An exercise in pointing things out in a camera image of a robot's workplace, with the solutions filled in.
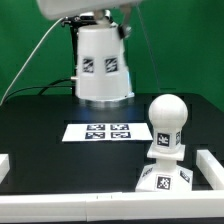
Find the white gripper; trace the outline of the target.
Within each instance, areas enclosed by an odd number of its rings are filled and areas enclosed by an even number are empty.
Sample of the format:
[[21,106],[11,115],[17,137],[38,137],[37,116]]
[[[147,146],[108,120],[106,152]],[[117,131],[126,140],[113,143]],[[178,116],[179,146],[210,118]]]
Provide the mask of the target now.
[[129,25],[132,11],[131,5],[135,5],[141,1],[142,0],[36,0],[40,12],[49,20],[121,6],[120,10],[124,14],[123,22],[119,25],[119,34],[121,38],[127,38],[131,32],[131,27]]

